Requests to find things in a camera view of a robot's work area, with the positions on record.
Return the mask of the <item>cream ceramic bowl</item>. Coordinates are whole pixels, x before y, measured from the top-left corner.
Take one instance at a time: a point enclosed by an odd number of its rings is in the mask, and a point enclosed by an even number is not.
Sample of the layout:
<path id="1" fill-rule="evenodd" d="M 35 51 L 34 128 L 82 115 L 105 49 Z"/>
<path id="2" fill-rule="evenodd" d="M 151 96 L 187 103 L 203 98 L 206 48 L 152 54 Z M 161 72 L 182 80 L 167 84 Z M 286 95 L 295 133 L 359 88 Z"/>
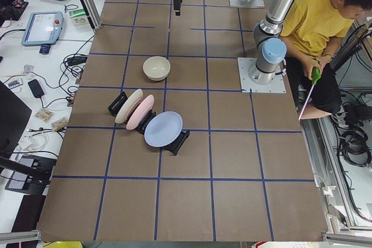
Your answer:
<path id="1" fill-rule="evenodd" d="M 161 56 L 148 58 L 142 66 L 143 72 L 152 81 L 164 80 L 169 75 L 170 68 L 170 62 Z"/>

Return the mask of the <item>green white box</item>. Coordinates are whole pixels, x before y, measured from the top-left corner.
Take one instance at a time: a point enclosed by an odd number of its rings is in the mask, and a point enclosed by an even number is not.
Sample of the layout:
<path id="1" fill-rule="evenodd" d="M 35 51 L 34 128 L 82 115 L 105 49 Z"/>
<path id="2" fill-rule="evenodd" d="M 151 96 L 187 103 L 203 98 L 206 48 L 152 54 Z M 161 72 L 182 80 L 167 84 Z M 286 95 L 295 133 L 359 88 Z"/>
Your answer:
<path id="1" fill-rule="evenodd" d="M 84 9 L 71 10 L 69 12 L 69 18 L 73 26 L 75 27 L 82 26 L 82 25 L 89 23 Z"/>

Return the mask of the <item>black dish rack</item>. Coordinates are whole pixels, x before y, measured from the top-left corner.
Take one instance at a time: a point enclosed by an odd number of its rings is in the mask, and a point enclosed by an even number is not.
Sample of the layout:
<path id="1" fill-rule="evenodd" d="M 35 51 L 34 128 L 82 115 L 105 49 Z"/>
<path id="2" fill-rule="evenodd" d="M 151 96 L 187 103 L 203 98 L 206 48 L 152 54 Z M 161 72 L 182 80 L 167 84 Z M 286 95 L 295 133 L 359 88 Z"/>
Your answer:
<path id="1" fill-rule="evenodd" d="M 117 116 L 117 113 L 119 112 L 120 108 L 122 107 L 122 105 L 124 104 L 124 102 L 128 99 L 129 96 L 126 95 L 125 92 L 121 92 L 118 97 L 116 97 L 116 99 L 108 106 L 108 111 L 109 113 L 116 118 Z M 134 130 L 136 130 L 137 132 L 139 132 L 140 134 L 142 134 L 144 136 L 144 133 L 145 133 L 145 129 L 146 129 L 146 126 L 149 124 L 149 122 L 159 114 L 157 114 L 155 111 L 153 111 L 152 109 L 146 114 L 146 116 L 144 117 L 144 119 L 140 122 L 140 124 L 138 125 L 137 128 L 135 128 Z M 183 129 L 181 130 L 179 136 L 170 144 L 164 146 L 164 147 L 160 147 L 161 149 L 164 149 L 164 150 L 167 150 L 169 152 L 171 152 L 172 154 L 174 154 L 175 156 L 178 155 L 178 152 L 180 150 L 180 148 L 182 147 L 182 145 L 184 144 L 184 142 L 186 141 L 186 139 L 189 137 L 189 131 L 186 130 L 186 131 L 183 131 Z"/>

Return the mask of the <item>pink plate in rack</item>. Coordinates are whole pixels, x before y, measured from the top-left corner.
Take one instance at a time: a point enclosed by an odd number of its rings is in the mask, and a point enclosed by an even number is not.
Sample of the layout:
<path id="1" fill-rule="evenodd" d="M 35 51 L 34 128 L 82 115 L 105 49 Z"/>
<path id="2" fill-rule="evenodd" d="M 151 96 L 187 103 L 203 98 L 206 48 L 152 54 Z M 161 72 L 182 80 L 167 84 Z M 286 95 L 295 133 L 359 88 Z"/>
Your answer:
<path id="1" fill-rule="evenodd" d="M 134 110 L 133 114 L 127 122 L 126 130 L 134 130 L 135 128 L 137 128 L 146 114 L 152 109 L 154 102 L 154 96 L 148 95 Z"/>

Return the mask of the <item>cream plate in rack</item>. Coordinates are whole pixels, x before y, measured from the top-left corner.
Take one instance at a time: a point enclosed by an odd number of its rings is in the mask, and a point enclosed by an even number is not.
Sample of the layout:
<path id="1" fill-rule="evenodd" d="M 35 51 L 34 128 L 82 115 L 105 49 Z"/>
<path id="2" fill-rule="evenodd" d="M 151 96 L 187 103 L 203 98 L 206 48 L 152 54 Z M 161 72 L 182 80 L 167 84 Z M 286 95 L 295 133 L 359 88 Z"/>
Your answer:
<path id="1" fill-rule="evenodd" d="M 143 91 L 142 89 L 137 89 L 134 91 L 128 99 L 124 102 L 122 107 L 120 108 L 117 116 L 115 118 L 116 124 L 124 123 L 128 120 L 131 113 L 137 108 L 137 106 L 141 103 L 143 98 Z"/>

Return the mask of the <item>blue plate in rack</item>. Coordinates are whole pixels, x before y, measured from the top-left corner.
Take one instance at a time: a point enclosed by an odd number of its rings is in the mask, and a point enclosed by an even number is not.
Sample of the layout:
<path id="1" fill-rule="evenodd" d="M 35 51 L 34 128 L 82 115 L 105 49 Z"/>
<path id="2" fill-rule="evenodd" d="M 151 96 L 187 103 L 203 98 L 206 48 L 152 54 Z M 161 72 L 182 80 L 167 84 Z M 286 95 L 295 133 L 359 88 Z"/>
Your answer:
<path id="1" fill-rule="evenodd" d="M 183 128 L 183 119 L 176 112 L 163 112 L 155 116 L 146 126 L 145 142 L 160 148 L 172 143 Z"/>

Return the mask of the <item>near blue teach pendant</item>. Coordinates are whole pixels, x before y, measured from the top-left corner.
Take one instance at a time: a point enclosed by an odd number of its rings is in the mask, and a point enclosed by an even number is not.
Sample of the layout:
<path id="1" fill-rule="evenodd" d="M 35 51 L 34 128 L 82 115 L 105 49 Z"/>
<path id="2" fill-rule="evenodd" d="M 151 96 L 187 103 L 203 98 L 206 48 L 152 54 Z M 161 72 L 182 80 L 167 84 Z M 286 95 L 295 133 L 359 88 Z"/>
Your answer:
<path id="1" fill-rule="evenodd" d="M 23 46 L 55 45 L 63 28 L 64 17 L 56 12 L 33 12 L 23 35 Z"/>

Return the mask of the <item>person in yellow shirt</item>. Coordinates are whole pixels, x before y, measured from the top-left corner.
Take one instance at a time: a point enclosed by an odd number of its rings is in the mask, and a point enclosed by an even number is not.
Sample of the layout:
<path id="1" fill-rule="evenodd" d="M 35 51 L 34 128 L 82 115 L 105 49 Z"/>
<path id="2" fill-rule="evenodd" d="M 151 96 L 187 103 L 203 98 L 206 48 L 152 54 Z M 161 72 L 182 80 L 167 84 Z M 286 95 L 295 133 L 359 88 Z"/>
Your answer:
<path id="1" fill-rule="evenodd" d="M 371 0 L 294 0 L 279 38 L 287 46 L 287 75 L 296 106 L 299 87 L 312 86 L 312 68 L 321 74 L 302 119 L 339 112 L 341 94 L 330 61 L 353 22 L 370 10 Z"/>

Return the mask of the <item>black phone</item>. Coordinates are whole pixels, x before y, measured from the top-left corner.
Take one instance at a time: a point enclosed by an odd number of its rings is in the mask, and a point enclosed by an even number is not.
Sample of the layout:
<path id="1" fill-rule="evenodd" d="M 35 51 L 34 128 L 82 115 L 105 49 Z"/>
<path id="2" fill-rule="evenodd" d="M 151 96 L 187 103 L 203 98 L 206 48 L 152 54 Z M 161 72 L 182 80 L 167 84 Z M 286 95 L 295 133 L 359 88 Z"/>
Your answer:
<path id="1" fill-rule="evenodd" d="M 38 80 L 36 79 L 33 79 L 31 81 L 28 82 L 28 86 L 31 90 L 31 93 L 33 94 L 33 96 L 35 98 L 41 98 L 42 96 L 45 95 L 45 92 L 44 90 L 42 89 L 40 83 Z"/>

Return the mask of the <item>black monitor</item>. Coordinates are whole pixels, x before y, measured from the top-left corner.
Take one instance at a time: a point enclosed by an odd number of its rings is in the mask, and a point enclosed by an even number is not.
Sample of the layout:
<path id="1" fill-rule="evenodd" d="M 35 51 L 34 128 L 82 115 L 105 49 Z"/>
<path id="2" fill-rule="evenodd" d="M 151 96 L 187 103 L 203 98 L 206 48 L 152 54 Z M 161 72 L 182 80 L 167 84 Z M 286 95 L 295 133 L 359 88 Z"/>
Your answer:
<path id="1" fill-rule="evenodd" d="M 1 83 L 1 157 L 9 159 L 23 135 L 32 110 Z"/>

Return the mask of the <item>green handled tool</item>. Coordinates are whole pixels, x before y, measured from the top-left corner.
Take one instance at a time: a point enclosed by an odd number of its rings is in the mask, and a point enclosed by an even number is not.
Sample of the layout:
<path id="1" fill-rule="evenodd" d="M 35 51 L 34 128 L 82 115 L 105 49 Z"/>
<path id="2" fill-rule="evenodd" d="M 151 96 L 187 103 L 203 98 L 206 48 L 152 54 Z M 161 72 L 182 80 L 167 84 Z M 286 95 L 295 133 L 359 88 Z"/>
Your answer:
<path id="1" fill-rule="evenodd" d="M 312 86 L 310 87 L 310 91 L 307 95 L 307 98 L 305 100 L 305 104 L 303 105 L 302 107 L 302 110 L 299 114 L 299 117 L 298 117 L 298 120 L 301 120 L 302 116 L 303 116 L 303 113 L 306 109 L 306 106 L 307 104 L 309 103 L 309 99 L 311 97 L 311 94 L 313 92 L 313 89 L 315 87 L 315 85 L 317 84 L 318 80 L 321 79 L 321 74 L 320 74 L 320 69 L 318 67 L 313 67 L 312 68 Z"/>

